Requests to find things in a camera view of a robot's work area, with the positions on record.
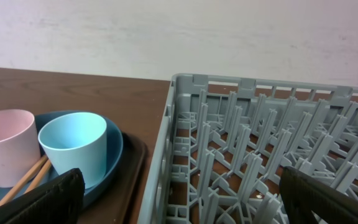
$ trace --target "wooden stick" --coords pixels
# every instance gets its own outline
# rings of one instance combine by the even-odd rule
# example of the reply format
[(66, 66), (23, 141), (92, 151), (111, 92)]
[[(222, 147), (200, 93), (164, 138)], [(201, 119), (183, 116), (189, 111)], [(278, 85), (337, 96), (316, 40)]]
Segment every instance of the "wooden stick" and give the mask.
[(23, 186), (33, 177), (41, 168), (41, 166), (48, 159), (47, 155), (43, 155), (34, 166), (18, 181), (18, 183), (1, 199), (0, 206), (7, 202), (10, 202), (17, 193), (23, 188)]
[(50, 160), (48, 159), (47, 162), (45, 163), (45, 165), (41, 168), (40, 172), (35, 176), (34, 180), (32, 180), (31, 184), (25, 190), (24, 193), (27, 193), (27, 192), (31, 191), (32, 189), (38, 187), (38, 185), (40, 185), (41, 180), (43, 179), (45, 174), (48, 172), (50, 166), (51, 166), (51, 163), (50, 163)]

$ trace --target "gray dish rack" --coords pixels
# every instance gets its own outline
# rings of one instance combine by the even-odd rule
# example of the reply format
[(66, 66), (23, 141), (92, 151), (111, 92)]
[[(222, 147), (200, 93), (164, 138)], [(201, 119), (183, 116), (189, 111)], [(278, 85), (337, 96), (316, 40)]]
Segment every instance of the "gray dish rack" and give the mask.
[[(238, 89), (210, 93), (211, 82)], [(255, 95), (258, 86), (270, 86), (269, 96)], [(277, 98), (283, 88), (288, 98)], [(349, 86), (174, 75), (138, 223), (289, 223), (277, 191), (285, 166), (358, 201), (357, 95)]]

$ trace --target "plate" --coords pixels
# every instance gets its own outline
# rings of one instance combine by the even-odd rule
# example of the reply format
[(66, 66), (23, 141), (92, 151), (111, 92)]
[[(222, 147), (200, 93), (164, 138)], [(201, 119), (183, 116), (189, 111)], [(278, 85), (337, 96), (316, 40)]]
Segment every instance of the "plate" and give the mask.
[[(37, 132), (41, 130), (41, 128), (46, 125), (49, 121), (66, 114), (70, 113), (76, 113), (76, 112), (84, 112), (84, 111), (55, 111), (51, 113), (46, 114), (40, 114), (35, 116), (35, 125), (37, 126)], [(119, 159), (121, 158), (122, 154), (122, 148), (123, 148), (123, 140), (122, 140), (122, 134), (119, 128), (114, 124), (112, 121), (110, 121), (108, 118), (103, 117), (107, 122), (107, 164), (106, 164), (106, 174), (104, 175), (103, 179), (100, 181), (100, 183), (96, 184), (95, 186), (86, 189), (84, 193), (84, 199), (83, 199), (83, 208), (86, 208), (88, 205), (90, 205), (93, 201), (95, 201), (98, 196), (106, 189), (106, 187), (110, 184), (115, 168), (117, 166), (117, 163)], [(45, 154), (44, 150), (40, 146), (41, 155)], [(53, 169), (53, 167), (49, 170), (49, 173), (45, 175), (43, 180), (41, 181), (41, 184), (44, 184), (55, 177), (57, 177), (58, 174), (56, 173), (56, 170)], [(21, 196), (28, 185), (30, 184), (28, 182), (23, 189), (16, 195), (16, 197)], [(8, 193), (8, 191), (11, 188), (0, 188), (0, 200)]]

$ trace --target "cup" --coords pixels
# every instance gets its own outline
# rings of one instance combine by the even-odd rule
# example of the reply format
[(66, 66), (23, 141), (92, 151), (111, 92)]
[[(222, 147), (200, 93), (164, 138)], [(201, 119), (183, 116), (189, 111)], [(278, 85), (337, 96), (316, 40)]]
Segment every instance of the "cup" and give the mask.
[(106, 121), (97, 114), (71, 113), (47, 123), (38, 140), (59, 175), (80, 168), (88, 189), (106, 173), (106, 128)]
[(13, 187), (40, 159), (34, 115), (0, 111), (0, 187)]

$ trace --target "table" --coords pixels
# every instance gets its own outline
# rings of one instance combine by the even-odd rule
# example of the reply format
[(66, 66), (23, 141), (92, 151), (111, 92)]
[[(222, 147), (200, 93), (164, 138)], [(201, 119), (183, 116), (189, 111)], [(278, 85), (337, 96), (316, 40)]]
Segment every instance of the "table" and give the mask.
[(149, 153), (127, 216), (129, 223), (136, 223), (168, 87), (168, 81), (0, 68), (0, 110), (92, 111), (141, 138)]

